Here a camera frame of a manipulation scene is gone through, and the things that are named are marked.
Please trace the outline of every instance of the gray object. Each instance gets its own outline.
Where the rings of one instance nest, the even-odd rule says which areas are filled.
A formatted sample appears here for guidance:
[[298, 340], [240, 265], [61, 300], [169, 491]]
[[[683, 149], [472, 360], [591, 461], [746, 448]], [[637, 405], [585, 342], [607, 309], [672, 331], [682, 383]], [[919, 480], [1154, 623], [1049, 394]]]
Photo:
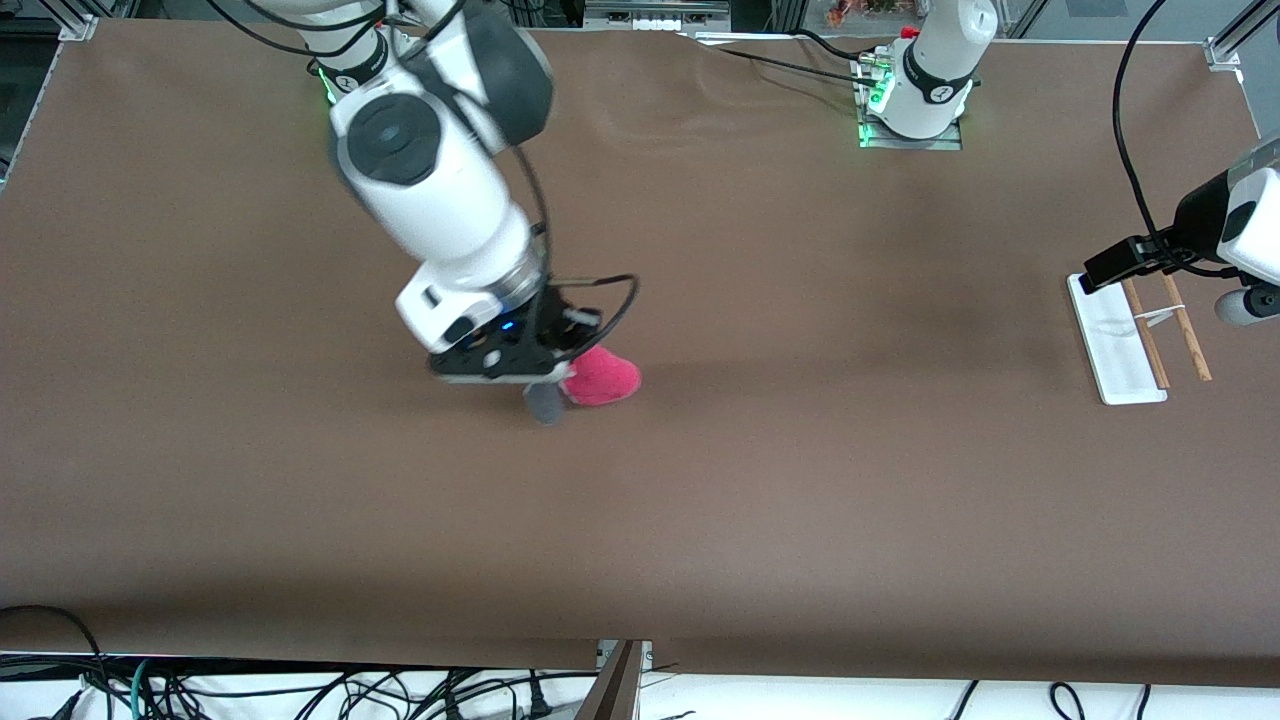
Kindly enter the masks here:
[[525, 405], [541, 425], [554, 425], [564, 416], [564, 397], [556, 383], [530, 383], [525, 386]]

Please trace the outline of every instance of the pink plush toy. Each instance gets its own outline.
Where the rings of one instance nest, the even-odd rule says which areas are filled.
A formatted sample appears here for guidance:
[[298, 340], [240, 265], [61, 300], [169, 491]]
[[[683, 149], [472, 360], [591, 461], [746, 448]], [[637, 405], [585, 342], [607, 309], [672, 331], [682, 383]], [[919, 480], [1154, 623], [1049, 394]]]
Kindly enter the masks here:
[[631, 397], [640, 389], [640, 369], [599, 345], [584, 352], [568, 368], [572, 374], [561, 380], [561, 389], [575, 405], [608, 405]]

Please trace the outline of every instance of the white floor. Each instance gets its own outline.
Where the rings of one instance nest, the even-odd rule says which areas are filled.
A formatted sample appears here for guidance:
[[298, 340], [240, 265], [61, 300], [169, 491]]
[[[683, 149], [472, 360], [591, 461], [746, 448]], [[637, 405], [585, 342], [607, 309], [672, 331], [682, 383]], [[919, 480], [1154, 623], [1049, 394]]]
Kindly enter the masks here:
[[[492, 676], [525, 676], [524, 671], [493, 673]], [[252, 675], [198, 678], [192, 689], [247, 692], [270, 688], [323, 685], [334, 675]], [[367, 682], [380, 674], [365, 676]], [[421, 694], [443, 679], [443, 673], [412, 673], [402, 676], [411, 693]], [[581, 701], [590, 679], [547, 680], [543, 689], [552, 706]], [[726, 675], [646, 675], [640, 693], [639, 720], [671, 720], [694, 711], [691, 720], [947, 720], [963, 692], [963, 680], [856, 680], [819, 678], [763, 678]], [[385, 684], [397, 689], [398, 685]], [[1089, 720], [1129, 720], [1138, 705], [1138, 685], [1078, 684]], [[0, 683], [0, 720], [29, 720], [52, 715], [77, 689], [74, 680]], [[983, 682], [964, 712], [964, 720], [1053, 720], [1047, 683]], [[205, 698], [204, 710], [212, 720], [289, 720], [312, 693], [265, 698]], [[311, 720], [338, 717], [343, 692], [332, 693]], [[520, 715], [529, 707], [529, 694], [520, 688]], [[403, 712], [403, 703], [389, 700]], [[116, 717], [129, 711], [116, 703]], [[462, 706], [467, 720], [507, 720], [511, 694], [493, 692]], [[105, 717], [101, 693], [81, 698], [74, 720]], [[1280, 717], [1280, 691], [1156, 687], [1147, 720], [1275, 720]], [[351, 720], [394, 720], [393, 711], [370, 702], [358, 705]]]

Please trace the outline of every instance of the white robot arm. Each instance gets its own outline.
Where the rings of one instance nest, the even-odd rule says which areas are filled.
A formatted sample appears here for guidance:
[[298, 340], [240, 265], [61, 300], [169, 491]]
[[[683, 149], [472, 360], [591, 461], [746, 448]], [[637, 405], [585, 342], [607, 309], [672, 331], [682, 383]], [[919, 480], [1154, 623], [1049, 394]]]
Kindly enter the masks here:
[[339, 176], [421, 263], [396, 306], [431, 369], [451, 382], [563, 379], [613, 322], [602, 327], [549, 286], [545, 228], [530, 225], [492, 160], [547, 123], [552, 78], [538, 45], [483, 0], [407, 0], [404, 17], [430, 28], [422, 38], [374, 28], [401, 17], [394, 1], [385, 13], [370, 0], [252, 4], [316, 54], [335, 99]]
[[1226, 265], [1217, 273], [1244, 286], [1219, 299], [1222, 322], [1249, 325], [1280, 315], [1280, 133], [1183, 197], [1174, 224], [1157, 237], [1128, 237], [1085, 260], [1080, 286], [1093, 293], [1199, 261]]

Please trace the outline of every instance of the metal base plate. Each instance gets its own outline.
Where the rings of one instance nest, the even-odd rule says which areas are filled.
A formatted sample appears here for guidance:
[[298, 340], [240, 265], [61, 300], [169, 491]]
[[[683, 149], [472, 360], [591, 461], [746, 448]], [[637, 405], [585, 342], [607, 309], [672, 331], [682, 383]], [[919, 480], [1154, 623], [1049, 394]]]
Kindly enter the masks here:
[[[849, 67], [855, 77], [865, 77], [863, 67], [849, 61]], [[888, 147], [892, 150], [960, 150], [960, 122], [951, 120], [947, 129], [937, 137], [928, 140], [913, 140], [902, 137], [888, 129], [878, 115], [867, 111], [870, 100], [870, 91], [860, 85], [854, 86], [854, 101], [858, 106], [858, 146], [859, 147]]]

